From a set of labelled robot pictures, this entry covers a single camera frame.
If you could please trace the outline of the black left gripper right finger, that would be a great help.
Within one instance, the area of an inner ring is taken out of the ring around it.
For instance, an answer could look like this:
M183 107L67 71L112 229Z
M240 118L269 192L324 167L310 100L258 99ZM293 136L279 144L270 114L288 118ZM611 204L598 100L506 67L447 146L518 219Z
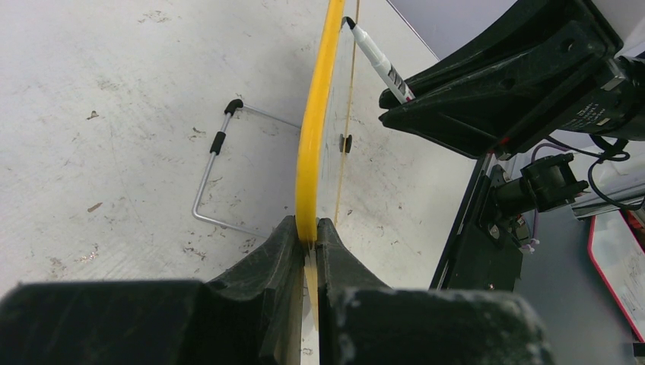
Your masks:
M552 364L545 327L520 296L393 289L317 224L322 364Z

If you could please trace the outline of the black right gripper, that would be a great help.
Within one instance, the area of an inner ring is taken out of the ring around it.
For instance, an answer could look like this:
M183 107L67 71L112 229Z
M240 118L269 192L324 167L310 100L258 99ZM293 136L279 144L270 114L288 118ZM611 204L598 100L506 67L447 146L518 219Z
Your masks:
M556 119L559 130L643 141L644 59L608 64L621 44L590 1L518 1L408 78L416 98L380 121L470 158L515 154Z

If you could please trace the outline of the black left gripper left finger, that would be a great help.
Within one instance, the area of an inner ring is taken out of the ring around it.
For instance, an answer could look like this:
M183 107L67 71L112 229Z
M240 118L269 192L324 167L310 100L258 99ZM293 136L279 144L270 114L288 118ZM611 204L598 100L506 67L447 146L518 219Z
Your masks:
M1 301L3 364L298 364L295 219L217 276L22 284Z

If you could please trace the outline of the black white marker pen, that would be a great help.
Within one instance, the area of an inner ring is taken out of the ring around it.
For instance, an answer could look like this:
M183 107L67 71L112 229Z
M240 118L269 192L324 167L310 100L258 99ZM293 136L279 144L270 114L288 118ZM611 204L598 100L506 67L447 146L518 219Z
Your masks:
M343 24L347 24L354 37L354 42L367 57L372 68L386 84L388 90L392 93L395 99L400 104L413 100L415 95L412 93L401 75L396 71L391 61L375 44L369 34L358 26L351 17L344 16Z

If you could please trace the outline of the yellow framed whiteboard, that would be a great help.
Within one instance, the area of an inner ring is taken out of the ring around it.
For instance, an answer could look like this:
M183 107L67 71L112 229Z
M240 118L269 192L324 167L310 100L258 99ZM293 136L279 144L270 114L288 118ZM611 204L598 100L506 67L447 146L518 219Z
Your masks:
M358 1L330 1L303 115L295 180L297 236L304 247L304 274L310 311L319 323L315 246L322 240L318 224L336 222L348 154L339 151L339 136L350 135L351 102L357 47L343 17L357 20Z

